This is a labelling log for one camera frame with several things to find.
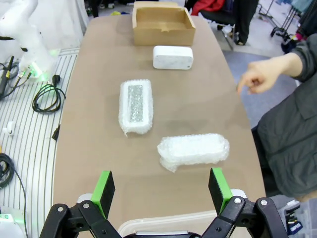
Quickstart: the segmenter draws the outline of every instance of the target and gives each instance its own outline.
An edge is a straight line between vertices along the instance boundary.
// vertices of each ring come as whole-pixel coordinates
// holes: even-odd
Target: bubble wrap
[[[229,155],[229,142],[219,134],[163,137],[158,145],[160,163],[175,172],[180,165],[216,164]]]
[[[121,84],[119,123],[125,133],[145,134],[152,127],[153,97],[147,79],[130,80]]]

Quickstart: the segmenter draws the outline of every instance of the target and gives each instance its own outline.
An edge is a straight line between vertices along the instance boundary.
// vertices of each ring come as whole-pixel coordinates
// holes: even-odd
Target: chair
[[[197,0],[187,0],[185,2],[185,7],[190,10],[194,4],[197,2]],[[235,17],[233,13],[220,10],[220,11],[206,11],[201,10],[199,12],[199,16],[203,17],[207,21],[214,21],[217,24],[217,30],[222,30],[224,26],[230,25],[233,29],[233,36],[235,36]],[[222,31],[229,47],[231,50],[233,50],[233,46],[235,45],[233,40],[228,36],[228,33]]]

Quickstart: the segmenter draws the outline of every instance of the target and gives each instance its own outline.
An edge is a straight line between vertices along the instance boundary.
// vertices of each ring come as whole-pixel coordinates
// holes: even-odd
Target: white plastic clip
[[[14,135],[15,123],[13,121],[9,121],[6,128],[3,128],[2,131],[9,136]]]

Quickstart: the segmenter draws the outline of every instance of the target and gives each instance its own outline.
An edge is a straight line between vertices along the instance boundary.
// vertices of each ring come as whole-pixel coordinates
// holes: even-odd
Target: person's arm
[[[293,52],[268,60],[252,62],[242,75],[237,86],[241,93],[243,86],[249,93],[263,93],[272,88],[279,75],[286,74],[301,82],[310,79],[317,71],[317,34],[299,43]]]

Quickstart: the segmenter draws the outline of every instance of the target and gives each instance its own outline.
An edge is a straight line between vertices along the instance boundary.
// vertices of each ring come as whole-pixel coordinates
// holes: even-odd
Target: open cardboard box
[[[175,2],[136,1],[133,13],[136,46],[191,46],[196,28],[186,8]]]

